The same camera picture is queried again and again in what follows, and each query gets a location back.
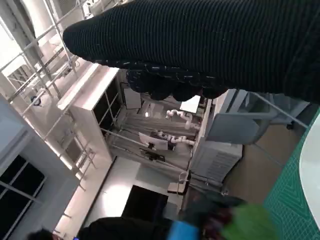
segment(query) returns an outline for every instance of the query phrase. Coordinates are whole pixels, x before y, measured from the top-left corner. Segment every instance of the black screen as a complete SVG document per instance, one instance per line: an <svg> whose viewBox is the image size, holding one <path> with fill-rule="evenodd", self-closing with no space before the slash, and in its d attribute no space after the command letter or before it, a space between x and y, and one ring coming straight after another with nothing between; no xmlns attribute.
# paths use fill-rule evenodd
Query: black screen
<svg viewBox="0 0 320 240"><path fill-rule="evenodd" d="M148 222L158 222L163 217L168 196L133 186L124 207L122 216Z"/></svg>

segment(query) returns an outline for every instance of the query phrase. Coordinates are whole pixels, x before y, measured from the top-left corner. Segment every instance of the white panel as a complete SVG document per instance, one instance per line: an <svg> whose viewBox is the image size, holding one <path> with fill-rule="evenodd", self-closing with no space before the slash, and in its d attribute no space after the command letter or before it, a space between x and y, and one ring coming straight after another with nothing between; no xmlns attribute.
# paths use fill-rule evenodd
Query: white panel
<svg viewBox="0 0 320 240"><path fill-rule="evenodd" d="M195 114L197 112L200 102L200 96L195 95L188 101L183 101L180 106L180 110Z"/></svg>
<svg viewBox="0 0 320 240"><path fill-rule="evenodd" d="M140 109L141 94L133 91L131 88L124 88L125 105L127 109Z"/></svg>

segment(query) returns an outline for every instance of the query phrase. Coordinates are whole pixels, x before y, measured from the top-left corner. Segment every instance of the wall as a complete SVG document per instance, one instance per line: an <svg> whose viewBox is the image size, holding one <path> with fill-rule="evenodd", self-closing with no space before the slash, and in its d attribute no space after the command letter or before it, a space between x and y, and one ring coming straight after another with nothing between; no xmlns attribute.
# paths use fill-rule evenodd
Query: wall
<svg viewBox="0 0 320 240"><path fill-rule="evenodd" d="M169 177L145 167L139 162L118 157L101 188L94 206L91 208L84 226L88 226L99 218L120 217L133 185L168 195L168 204L164 210L164 217L174 220L181 197L167 193L169 183L172 181Z"/></svg>

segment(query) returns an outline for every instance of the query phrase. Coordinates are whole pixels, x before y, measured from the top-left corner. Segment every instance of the green cutting mat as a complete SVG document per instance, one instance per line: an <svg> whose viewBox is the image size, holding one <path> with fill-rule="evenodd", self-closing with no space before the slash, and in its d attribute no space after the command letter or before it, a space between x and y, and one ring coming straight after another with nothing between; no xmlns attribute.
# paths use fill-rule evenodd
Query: green cutting mat
<svg viewBox="0 0 320 240"><path fill-rule="evenodd" d="M309 210L299 176L300 154L310 126L264 202L280 240L320 240L320 231Z"/></svg>

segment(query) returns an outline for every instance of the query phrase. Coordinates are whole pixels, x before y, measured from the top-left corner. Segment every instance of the chair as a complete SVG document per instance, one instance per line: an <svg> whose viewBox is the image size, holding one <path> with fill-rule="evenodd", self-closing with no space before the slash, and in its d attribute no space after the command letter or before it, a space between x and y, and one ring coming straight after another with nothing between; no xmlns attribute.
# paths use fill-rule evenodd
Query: chair
<svg viewBox="0 0 320 240"><path fill-rule="evenodd" d="M256 144L267 131L271 121L278 115L278 112L269 104L265 104L261 110L261 114L259 112L218 113L214 117L206 141L253 145L270 160L283 167L266 150Z"/></svg>
<svg viewBox="0 0 320 240"><path fill-rule="evenodd" d="M190 184L190 179L191 179L191 174L189 171L181 172L179 175L178 182L171 182L169 184L167 192L169 194L177 194L180 196L186 195L189 184Z"/></svg>

